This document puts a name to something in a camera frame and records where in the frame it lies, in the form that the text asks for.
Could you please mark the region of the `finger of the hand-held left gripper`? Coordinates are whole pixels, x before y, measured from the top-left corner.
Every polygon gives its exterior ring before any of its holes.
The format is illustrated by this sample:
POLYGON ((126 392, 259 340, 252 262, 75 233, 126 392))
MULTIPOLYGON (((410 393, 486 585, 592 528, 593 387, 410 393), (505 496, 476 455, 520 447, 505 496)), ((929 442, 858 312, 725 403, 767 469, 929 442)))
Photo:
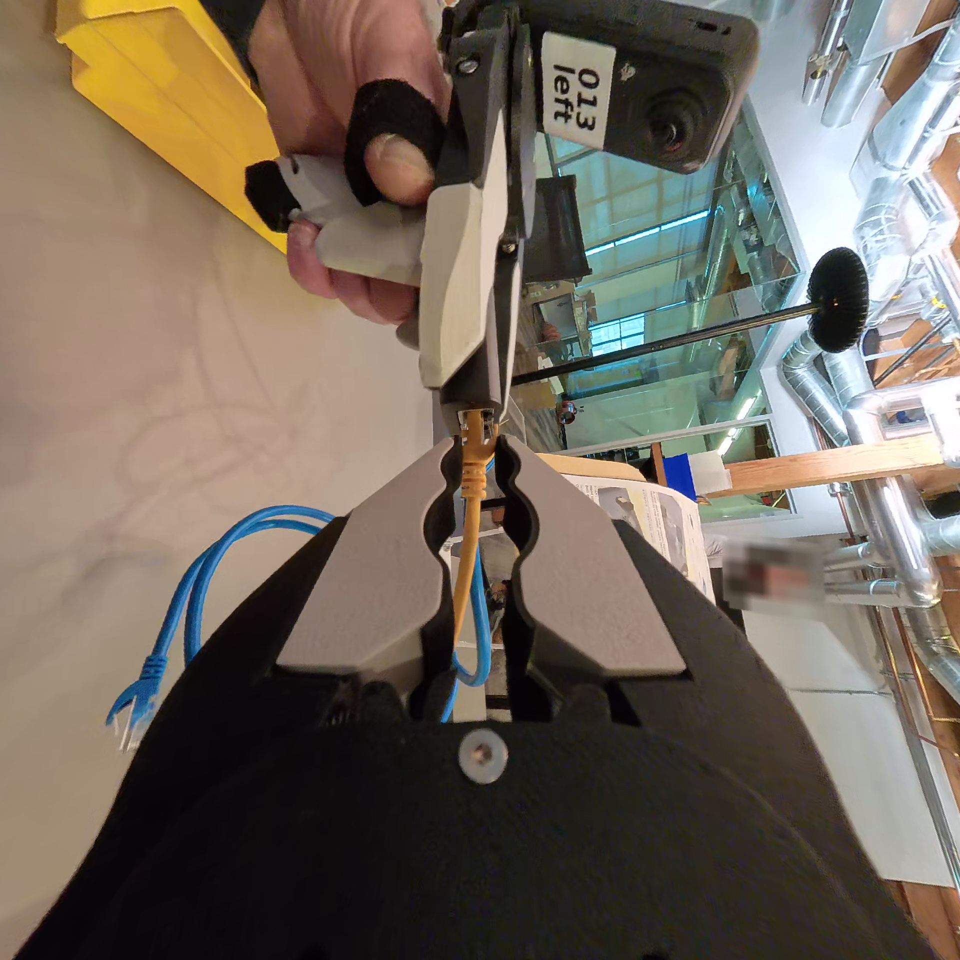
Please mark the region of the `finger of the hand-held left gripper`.
POLYGON ((500 238, 508 214, 505 123, 497 120, 483 186, 468 181, 438 186, 426 206, 420 252, 418 370, 422 385, 441 390, 472 356, 486 354, 490 391, 502 391, 494 297, 500 238))
POLYGON ((448 381, 487 382, 510 389, 513 379, 521 301, 524 246, 500 252, 487 298, 485 336, 480 346, 448 381))

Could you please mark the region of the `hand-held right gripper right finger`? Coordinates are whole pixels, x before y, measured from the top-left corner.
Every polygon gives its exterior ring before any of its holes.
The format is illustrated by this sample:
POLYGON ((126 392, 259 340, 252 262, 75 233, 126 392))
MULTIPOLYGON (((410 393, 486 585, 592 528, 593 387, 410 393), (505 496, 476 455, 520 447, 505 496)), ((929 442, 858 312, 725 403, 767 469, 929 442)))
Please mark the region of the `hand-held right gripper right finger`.
POLYGON ((521 441, 499 438, 496 482, 518 556, 502 629, 510 695, 549 673, 674 678, 687 664, 599 504, 521 441))

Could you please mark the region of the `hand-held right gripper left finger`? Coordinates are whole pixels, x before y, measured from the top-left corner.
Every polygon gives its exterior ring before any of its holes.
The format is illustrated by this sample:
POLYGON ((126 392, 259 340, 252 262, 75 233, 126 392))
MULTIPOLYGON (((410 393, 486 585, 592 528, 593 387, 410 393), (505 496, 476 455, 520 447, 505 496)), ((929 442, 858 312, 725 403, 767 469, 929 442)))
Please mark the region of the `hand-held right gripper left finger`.
POLYGON ((447 491, 446 438, 348 516, 277 656, 294 673, 354 676, 414 690, 424 679, 422 629, 441 611, 445 564, 426 520, 447 491))

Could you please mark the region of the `yellow plastic bin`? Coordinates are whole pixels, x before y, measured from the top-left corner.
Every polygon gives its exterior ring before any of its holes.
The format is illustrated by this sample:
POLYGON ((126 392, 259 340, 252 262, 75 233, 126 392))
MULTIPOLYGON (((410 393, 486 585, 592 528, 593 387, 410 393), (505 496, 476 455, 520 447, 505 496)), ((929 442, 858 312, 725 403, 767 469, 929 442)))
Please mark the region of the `yellow plastic bin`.
POLYGON ((246 168, 278 155, 266 108, 198 1, 59 1, 74 89, 270 245, 246 168))

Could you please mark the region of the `person's left hand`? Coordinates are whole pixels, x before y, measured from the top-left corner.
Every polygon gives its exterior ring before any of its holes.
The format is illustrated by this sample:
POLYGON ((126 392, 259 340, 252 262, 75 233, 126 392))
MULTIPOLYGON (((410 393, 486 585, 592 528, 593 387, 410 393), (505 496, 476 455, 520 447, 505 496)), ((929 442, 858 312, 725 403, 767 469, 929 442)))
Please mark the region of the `person's left hand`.
MULTIPOLYGON (((342 159, 356 93, 376 80, 407 83, 447 119, 450 80, 436 46, 436 10, 419 1, 265 2, 247 56, 279 152, 342 159)), ((414 288, 325 266, 319 233, 305 221, 287 232, 287 264, 301 288, 379 325, 414 314, 414 288)))

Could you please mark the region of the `wooden instruction board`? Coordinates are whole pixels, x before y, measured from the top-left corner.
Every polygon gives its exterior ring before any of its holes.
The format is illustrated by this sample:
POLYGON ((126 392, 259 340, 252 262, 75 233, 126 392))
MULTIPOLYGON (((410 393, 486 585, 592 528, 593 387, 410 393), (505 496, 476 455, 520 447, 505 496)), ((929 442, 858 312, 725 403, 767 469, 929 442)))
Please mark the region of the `wooden instruction board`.
POLYGON ((708 600, 714 583, 699 510, 690 498, 647 481, 626 463, 540 453, 539 458, 599 506, 624 522, 708 600))

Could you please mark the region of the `wooden pillar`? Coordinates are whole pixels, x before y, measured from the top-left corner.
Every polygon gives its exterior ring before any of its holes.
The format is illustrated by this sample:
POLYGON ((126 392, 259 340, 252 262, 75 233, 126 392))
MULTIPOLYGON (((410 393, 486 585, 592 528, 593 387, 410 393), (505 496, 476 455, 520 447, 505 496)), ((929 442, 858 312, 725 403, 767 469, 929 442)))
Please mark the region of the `wooden pillar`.
POLYGON ((858 482, 906 474, 957 474, 944 461, 933 434, 888 438, 841 448, 731 464, 725 488, 710 490, 705 498, 726 498, 858 482))

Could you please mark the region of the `silver ventilation duct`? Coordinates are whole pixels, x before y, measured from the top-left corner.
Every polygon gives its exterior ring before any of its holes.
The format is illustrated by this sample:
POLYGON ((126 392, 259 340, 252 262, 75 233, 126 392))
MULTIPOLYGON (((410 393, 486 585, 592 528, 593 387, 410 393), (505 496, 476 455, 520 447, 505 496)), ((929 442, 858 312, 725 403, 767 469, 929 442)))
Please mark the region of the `silver ventilation duct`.
MULTIPOLYGON (((865 330, 894 312, 902 294, 926 295, 924 316, 937 314, 942 336, 958 336, 958 265, 952 246, 958 213, 931 173, 949 137, 958 133, 958 14, 930 62, 873 127, 851 177, 863 203, 854 249, 826 254, 810 273, 809 293, 823 292, 827 267, 844 267, 857 286, 850 318, 811 318, 779 367, 800 408, 841 453, 878 448, 893 463, 894 441, 928 438, 944 466, 958 468, 958 377, 879 387, 859 350, 865 330)), ((888 578, 835 583, 829 597, 845 603, 929 609, 941 600, 935 556, 958 550, 958 519, 929 516, 907 467, 851 481, 867 526, 866 541, 823 560, 823 569, 880 570, 888 578)))

